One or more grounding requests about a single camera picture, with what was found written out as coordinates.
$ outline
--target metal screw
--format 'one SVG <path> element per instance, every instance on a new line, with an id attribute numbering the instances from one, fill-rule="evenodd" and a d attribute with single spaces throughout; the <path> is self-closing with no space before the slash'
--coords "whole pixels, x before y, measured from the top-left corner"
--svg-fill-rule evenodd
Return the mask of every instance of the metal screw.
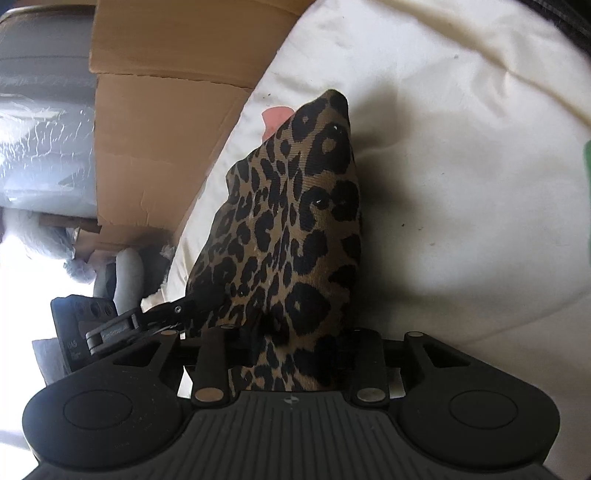
<path id="1" fill-rule="evenodd" d="M 365 403 L 376 403 L 386 398 L 386 394 L 379 388 L 362 388 L 357 392 L 357 398 Z"/>
<path id="2" fill-rule="evenodd" d="M 195 398 L 204 403 L 220 401 L 223 398 L 223 391 L 215 387 L 200 388 L 195 392 Z"/>

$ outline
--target leopard print pillow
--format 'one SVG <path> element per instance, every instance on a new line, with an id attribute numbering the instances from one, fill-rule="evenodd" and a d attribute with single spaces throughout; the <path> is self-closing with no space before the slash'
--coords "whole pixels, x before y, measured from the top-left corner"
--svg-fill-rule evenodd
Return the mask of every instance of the leopard print pillow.
<path id="1" fill-rule="evenodd" d="M 345 97 L 328 90 L 228 172 L 229 197 L 187 283 L 226 303 L 200 326 L 258 318 L 252 367 L 233 390 L 333 386 L 339 334 L 361 254 L 359 186 Z"/>

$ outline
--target ribbed rubber surface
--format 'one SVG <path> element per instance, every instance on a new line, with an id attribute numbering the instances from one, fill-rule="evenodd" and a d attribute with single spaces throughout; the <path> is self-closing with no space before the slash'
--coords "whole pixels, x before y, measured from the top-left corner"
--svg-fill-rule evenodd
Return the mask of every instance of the ribbed rubber surface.
<path id="1" fill-rule="evenodd" d="M 482 475 L 459 472 L 406 445 L 388 416 L 337 392 L 243 392 L 196 413 L 165 452 L 115 472 L 67 472 L 42 464 L 27 480 L 552 480 L 538 465 Z"/>

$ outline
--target brown cardboard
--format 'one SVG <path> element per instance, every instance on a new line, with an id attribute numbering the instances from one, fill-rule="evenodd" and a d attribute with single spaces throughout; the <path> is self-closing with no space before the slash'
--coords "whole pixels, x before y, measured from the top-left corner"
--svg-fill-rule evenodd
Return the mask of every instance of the brown cardboard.
<path id="1" fill-rule="evenodd" d="M 90 69 L 252 89 L 309 3 L 100 0 Z"/>
<path id="2" fill-rule="evenodd" d="M 174 231 L 247 98 L 230 85 L 101 75 L 95 119 L 99 223 Z"/>
<path id="3" fill-rule="evenodd" d="M 251 89 L 311 2 L 99 0 L 98 243 L 116 249 L 154 230 L 178 241 Z"/>

